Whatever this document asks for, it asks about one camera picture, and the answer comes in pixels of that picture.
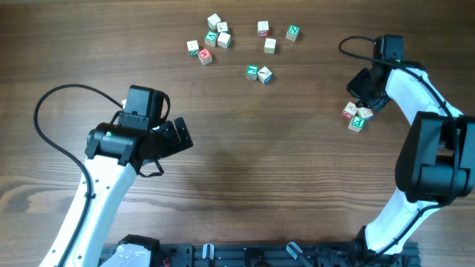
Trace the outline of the blue sided wooden block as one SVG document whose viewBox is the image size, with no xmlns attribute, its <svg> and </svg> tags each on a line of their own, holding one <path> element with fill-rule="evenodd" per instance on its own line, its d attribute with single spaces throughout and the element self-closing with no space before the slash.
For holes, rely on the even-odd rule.
<svg viewBox="0 0 475 267">
<path fill-rule="evenodd" d="M 357 116 L 361 117 L 364 120 L 368 120 L 373 117 L 373 112 L 370 108 L 361 107 L 357 110 Z"/>
</svg>

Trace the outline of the ice cream picture block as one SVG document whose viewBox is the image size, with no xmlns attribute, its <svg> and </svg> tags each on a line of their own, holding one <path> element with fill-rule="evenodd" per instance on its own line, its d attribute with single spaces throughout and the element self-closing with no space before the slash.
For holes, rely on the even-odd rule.
<svg viewBox="0 0 475 267">
<path fill-rule="evenodd" d="M 352 119 L 357 114 L 357 112 L 358 107 L 354 103 L 348 102 L 341 114 L 347 117 L 348 119 Z"/>
</svg>

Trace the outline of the green letter F block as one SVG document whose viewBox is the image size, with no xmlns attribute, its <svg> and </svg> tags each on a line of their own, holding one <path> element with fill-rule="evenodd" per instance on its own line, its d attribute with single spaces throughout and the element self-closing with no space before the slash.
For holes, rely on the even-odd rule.
<svg viewBox="0 0 475 267">
<path fill-rule="evenodd" d="M 365 120 L 360 116 L 354 116 L 348 125 L 351 131 L 359 132 L 364 128 Z"/>
</svg>

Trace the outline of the hammer picture wooden block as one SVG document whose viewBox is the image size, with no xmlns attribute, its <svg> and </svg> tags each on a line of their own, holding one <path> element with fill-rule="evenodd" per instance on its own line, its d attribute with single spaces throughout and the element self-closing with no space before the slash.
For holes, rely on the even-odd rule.
<svg viewBox="0 0 475 267">
<path fill-rule="evenodd" d="M 258 79 L 263 83 L 263 84 L 268 84 L 273 78 L 273 73 L 272 71 L 267 68 L 267 67 L 262 67 L 258 71 Z"/>
</svg>

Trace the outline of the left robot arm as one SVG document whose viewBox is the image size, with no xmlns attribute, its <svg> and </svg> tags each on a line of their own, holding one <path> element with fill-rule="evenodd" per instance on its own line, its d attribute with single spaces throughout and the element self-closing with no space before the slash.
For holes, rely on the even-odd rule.
<svg viewBox="0 0 475 267">
<path fill-rule="evenodd" d="M 36 132 L 73 160 L 82 172 L 65 220 L 42 266 L 96 266 L 119 204 L 141 167 L 191 148 L 184 119 L 168 120 L 169 96 L 130 86 L 125 103 L 110 122 L 98 124 L 86 141 L 84 162 L 60 147 L 33 122 Z"/>
</svg>

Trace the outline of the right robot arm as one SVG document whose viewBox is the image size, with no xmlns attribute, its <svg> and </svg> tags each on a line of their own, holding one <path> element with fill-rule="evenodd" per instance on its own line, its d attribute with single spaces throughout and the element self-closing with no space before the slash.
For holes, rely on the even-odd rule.
<svg viewBox="0 0 475 267">
<path fill-rule="evenodd" d="M 356 99 L 344 109 L 349 127 L 360 130 L 394 101 L 410 124 L 396 161 L 396 190 L 374 221 L 347 243 L 315 252 L 346 266 L 408 266 L 415 259 L 405 243 L 433 213 L 466 197 L 474 187 L 474 118 L 450 105 L 430 83 L 425 68 L 406 60 L 404 39 L 384 35 L 371 39 L 371 68 L 363 68 L 348 84 Z"/>
</svg>

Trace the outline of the green sided left block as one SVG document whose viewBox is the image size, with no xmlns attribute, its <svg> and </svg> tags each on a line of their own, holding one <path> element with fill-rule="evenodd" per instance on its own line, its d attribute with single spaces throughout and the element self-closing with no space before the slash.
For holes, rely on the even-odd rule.
<svg viewBox="0 0 475 267">
<path fill-rule="evenodd" d="M 189 55 L 190 56 L 197 56 L 198 52 L 199 52 L 199 49 L 200 49 L 198 41 L 197 40 L 192 40 L 192 41 L 186 42 L 186 44 L 187 44 L 187 48 L 188 48 L 188 51 L 189 51 Z"/>
</svg>

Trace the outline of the red letter M block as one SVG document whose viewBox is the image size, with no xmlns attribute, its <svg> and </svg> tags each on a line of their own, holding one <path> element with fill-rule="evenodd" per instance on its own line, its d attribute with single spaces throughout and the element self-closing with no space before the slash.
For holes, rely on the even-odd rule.
<svg viewBox="0 0 475 267">
<path fill-rule="evenodd" d="M 208 48 L 203 48 L 198 51 L 198 58 L 203 65 L 212 62 L 212 54 Z"/>
</svg>

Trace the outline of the green letter A block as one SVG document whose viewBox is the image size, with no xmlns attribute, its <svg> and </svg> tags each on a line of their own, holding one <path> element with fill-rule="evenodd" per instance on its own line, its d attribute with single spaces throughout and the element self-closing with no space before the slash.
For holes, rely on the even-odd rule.
<svg viewBox="0 0 475 267">
<path fill-rule="evenodd" d="M 217 45 L 217 38 L 218 34 L 212 30 L 209 30 L 204 37 L 205 44 L 210 47 L 215 47 Z"/>
</svg>

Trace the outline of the green letter J block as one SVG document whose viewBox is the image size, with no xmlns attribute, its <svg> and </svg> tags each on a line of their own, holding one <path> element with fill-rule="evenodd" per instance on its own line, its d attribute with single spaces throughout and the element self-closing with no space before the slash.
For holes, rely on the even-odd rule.
<svg viewBox="0 0 475 267">
<path fill-rule="evenodd" d="M 256 80 L 258 78 L 258 66 L 248 65 L 246 69 L 246 78 L 249 80 Z"/>
</svg>

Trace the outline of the plain top wooden block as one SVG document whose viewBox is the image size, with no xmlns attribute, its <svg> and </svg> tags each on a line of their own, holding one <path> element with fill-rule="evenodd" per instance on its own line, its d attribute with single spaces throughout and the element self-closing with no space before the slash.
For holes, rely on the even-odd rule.
<svg viewBox="0 0 475 267">
<path fill-rule="evenodd" d="M 219 47 L 228 48 L 231 44 L 232 37 L 230 34 L 222 32 L 217 38 L 217 44 Z"/>
</svg>

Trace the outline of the teal sided wooden block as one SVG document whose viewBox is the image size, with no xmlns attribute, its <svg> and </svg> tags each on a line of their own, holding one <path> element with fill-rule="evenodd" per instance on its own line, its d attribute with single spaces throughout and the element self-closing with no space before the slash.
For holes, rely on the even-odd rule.
<svg viewBox="0 0 475 267">
<path fill-rule="evenodd" d="M 214 13 L 207 18 L 207 23 L 211 30 L 216 30 L 217 24 L 221 23 L 221 19 L 218 14 Z"/>
</svg>

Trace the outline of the small picture wooden block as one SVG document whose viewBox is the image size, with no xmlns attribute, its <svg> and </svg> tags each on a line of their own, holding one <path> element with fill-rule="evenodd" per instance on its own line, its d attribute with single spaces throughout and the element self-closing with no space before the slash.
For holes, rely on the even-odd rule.
<svg viewBox="0 0 475 267">
<path fill-rule="evenodd" d="M 218 33 L 228 33 L 229 28 L 226 22 L 217 23 L 217 32 Z"/>
</svg>

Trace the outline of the yellow sided wooden block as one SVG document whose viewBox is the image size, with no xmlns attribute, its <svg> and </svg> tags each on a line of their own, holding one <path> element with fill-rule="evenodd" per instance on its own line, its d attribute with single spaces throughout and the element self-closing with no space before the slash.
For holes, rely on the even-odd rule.
<svg viewBox="0 0 475 267">
<path fill-rule="evenodd" d="M 264 52 L 265 53 L 274 53 L 276 48 L 276 40 L 271 38 L 266 38 L 264 43 Z"/>
</svg>

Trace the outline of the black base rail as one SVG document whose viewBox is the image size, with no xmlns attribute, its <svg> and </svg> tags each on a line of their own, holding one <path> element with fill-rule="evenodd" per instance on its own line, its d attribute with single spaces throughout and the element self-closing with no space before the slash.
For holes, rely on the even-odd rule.
<svg viewBox="0 0 475 267">
<path fill-rule="evenodd" d="M 303 257 L 309 261 L 312 266 L 350 266 L 349 262 L 343 258 L 343 254 L 330 254 L 324 252 L 324 248 L 303 245 Z M 118 245 L 106 246 L 101 252 L 99 263 L 101 266 L 118 250 Z M 294 259 L 286 250 L 285 245 L 218 245 L 214 247 L 214 256 L 207 256 L 203 259 L 203 246 L 191 244 L 162 244 L 160 245 L 158 260 L 152 266 L 165 266 L 165 260 L 168 266 L 178 267 L 250 267 L 250 266 L 277 266 L 277 267 L 296 267 L 304 266 L 300 260 Z M 417 243 L 404 245 L 402 253 L 394 263 L 380 262 L 371 263 L 367 266 L 397 266 L 397 267 L 421 267 L 422 261 L 419 256 Z"/>
</svg>

